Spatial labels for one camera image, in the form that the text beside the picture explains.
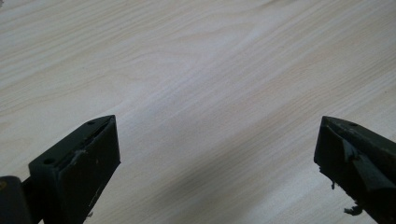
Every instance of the light wood surface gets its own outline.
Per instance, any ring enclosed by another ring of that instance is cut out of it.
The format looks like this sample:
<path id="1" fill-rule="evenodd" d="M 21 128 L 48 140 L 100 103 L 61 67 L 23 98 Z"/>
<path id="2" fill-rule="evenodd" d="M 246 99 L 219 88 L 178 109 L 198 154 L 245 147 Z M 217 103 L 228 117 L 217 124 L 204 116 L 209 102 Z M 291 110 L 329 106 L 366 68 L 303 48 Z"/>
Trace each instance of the light wood surface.
<path id="1" fill-rule="evenodd" d="M 117 116 L 86 223 L 373 223 L 313 163 L 321 116 L 396 141 L 396 2 L 0 7 L 0 175 Z"/>

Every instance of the black plastic part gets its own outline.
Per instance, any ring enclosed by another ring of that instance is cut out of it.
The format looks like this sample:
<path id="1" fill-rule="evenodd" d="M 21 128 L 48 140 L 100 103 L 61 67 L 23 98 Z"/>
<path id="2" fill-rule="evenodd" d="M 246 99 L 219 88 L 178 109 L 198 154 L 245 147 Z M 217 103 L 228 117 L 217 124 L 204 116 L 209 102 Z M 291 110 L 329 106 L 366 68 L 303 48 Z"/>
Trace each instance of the black plastic part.
<path id="1" fill-rule="evenodd" d="M 356 211 L 396 223 L 395 143 L 356 123 L 323 117 L 314 161 L 355 200 Z"/>
<path id="2" fill-rule="evenodd" d="M 26 203 L 30 210 L 30 216 L 33 223 L 38 223 L 43 219 L 43 204 L 40 191 L 33 184 L 32 178 L 29 177 L 22 183 Z"/>
<path id="3" fill-rule="evenodd" d="M 33 224 L 21 181 L 16 176 L 0 177 L 0 223 Z"/>
<path id="4" fill-rule="evenodd" d="M 115 116 L 83 124 L 30 162 L 44 222 L 83 223 L 119 164 Z"/>

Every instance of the wooden table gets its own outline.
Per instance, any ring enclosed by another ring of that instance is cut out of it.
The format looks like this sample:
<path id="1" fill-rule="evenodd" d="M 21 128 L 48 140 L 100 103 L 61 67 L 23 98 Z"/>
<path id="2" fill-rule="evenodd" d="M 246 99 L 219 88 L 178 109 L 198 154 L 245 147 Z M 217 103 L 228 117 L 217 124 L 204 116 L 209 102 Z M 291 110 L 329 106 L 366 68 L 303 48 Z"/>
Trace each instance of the wooden table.
<path id="1" fill-rule="evenodd" d="M 0 175 L 108 114 L 87 223 L 373 223 L 313 155 L 323 115 L 396 141 L 396 2 L 5 0 Z"/>

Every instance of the screw hole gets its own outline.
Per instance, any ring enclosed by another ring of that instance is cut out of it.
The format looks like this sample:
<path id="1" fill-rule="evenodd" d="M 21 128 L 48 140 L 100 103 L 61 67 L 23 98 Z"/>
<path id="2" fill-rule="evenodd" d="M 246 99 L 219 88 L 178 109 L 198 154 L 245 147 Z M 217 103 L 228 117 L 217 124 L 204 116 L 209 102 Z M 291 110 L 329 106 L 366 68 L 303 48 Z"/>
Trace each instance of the screw hole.
<path id="1" fill-rule="evenodd" d="M 55 162 L 55 159 L 53 159 L 53 158 L 48 158 L 48 159 L 44 160 L 44 164 L 46 164 L 46 165 L 50 165 L 54 162 Z"/>

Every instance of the metal screw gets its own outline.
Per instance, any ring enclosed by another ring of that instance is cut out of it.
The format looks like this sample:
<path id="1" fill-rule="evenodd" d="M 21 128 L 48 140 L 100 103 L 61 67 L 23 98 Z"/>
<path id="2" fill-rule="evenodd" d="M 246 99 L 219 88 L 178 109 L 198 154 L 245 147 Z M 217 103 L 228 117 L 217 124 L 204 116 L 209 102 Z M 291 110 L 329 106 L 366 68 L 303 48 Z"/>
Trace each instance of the metal screw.
<path id="1" fill-rule="evenodd" d="M 6 181 L 0 181 L 0 190 L 5 189 L 7 186 L 7 182 Z"/>

